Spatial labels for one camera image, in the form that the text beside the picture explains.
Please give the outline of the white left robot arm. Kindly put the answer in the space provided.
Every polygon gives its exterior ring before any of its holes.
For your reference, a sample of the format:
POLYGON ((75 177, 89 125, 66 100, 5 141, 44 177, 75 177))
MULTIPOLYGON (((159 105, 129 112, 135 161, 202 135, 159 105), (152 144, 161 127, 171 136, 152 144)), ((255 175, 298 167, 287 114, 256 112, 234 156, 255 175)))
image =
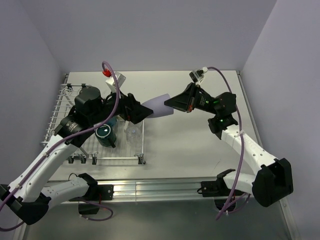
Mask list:
POLYGON ((74 99, 74 106, 55 128, 53 136, 30 166, 9 185, 0 186, 0 199, 27 225, 38 222, 48 210, 72 199, 91 200, 98 193, 98 183, 87 173, 76 179, 46 187, 61 164, 76 152, 101 126, 113 116, 138 124, 153 114, 133 94, 119 90, 106 99, 94 86, 86 86, 74 99))

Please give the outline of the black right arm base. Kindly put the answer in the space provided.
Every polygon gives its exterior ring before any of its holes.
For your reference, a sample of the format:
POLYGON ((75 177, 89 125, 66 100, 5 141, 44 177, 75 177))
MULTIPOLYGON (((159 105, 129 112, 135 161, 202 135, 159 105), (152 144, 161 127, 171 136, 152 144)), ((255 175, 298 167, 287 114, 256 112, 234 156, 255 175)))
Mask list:
POLYGON ((227 188, 226 184, 222 180, 202 181, 201 187, 197 190, 197 193, 204 198, 214 197, 214 203, 216 208, 220 211, 226 200, 216 199, 217 197, 228 197, 231 190, 227 188))

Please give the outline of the blue floral mug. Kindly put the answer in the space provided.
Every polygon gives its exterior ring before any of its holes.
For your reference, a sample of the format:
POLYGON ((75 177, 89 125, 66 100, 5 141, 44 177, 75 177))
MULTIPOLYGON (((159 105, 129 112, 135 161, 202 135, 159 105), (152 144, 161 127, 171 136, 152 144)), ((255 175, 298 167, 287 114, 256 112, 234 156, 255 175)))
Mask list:
POLYGON ((117 117, 114 116, 107 122, 107 124, 110 125, 111 128, 113 128, 117 124, 117 121, 117 117))

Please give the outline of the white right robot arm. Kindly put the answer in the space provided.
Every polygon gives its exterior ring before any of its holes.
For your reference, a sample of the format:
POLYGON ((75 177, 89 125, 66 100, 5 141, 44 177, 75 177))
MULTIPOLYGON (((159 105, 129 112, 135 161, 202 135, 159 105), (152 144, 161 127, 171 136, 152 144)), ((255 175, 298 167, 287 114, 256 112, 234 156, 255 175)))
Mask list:
POLYGON ((215 181, 203 181, 200 188, 203 197, 227 196, 234 189, 236 194, 253 195, 261 206, 269 207, 293 192, 290 162, 265 151, 233 118, 237 110, 235 94, 224 92, 212 97, 200 86, 190 83, 181 94, 165 100, 164 104, 181 112, 198 109, 214 114, 208 119, 210 131, 240 154, 253 171, 238 174, 235 169, 227 169, 219 173, 215 181))

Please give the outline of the white ceramic mug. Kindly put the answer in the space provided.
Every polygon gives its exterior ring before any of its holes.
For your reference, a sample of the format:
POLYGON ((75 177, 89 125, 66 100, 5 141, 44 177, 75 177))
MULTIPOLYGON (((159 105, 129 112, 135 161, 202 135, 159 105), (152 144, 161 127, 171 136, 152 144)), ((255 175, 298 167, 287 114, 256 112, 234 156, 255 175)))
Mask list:
POLYGON ((126 121, 125 124, 124 124, 124 127, 123 127, 123 130, 126 132, 127 131, 127 128, 129 126, 130 122, 129 121, 126 121))

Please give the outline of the dark green mug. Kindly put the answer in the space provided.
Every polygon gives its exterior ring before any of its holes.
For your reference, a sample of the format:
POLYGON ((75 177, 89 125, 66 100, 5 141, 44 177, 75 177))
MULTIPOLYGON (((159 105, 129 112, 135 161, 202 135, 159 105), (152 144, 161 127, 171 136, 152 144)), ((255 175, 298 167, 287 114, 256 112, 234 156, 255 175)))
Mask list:
POLYGON ((111 148, 116 147, 117 137, 110 125, 104 124, 97 128, 94 133, 101 146, 111 148))

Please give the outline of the lavender plastic cup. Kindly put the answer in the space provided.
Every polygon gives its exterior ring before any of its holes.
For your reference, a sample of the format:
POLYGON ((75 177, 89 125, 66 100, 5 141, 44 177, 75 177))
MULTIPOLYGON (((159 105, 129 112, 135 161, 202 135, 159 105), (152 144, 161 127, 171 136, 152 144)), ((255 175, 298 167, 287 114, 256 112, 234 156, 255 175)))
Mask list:
POLYGON ((141 105, 149 108, 153 111, 147 119, 160 118, 165 116, 170 116, 174 114, 174 109, 170 106, 165 105, 165 101, 169 100, 171 97, 168 93, 154 97, 142 103, 141 105))

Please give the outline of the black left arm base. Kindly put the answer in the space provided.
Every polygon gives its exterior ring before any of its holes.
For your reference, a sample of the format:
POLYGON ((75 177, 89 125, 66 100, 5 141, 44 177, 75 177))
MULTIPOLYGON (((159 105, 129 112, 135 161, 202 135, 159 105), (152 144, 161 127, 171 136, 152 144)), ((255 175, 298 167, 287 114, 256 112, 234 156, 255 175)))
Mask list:
POLYGON ((114 195, 114 186, 112 184, 98 184, 96 190, 83 197, 75 197, 70 199, 68 202, 75 203, 78 202, 78 212, 81 215, 96 215, 99 212, 99 207, 87 202, 96 202, 101 204, 103 201, 111 201, 114 195))

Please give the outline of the clear glass tumbler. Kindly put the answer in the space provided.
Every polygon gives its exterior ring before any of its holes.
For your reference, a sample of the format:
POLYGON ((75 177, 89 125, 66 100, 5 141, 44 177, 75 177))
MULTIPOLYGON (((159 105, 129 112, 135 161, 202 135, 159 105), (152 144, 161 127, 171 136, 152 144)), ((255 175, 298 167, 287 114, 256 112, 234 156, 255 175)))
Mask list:
POLYGON ((142 138, 141 130, 137 126, 128 126, 126 128, 126 140, 130 144, 138 143, 142 138))

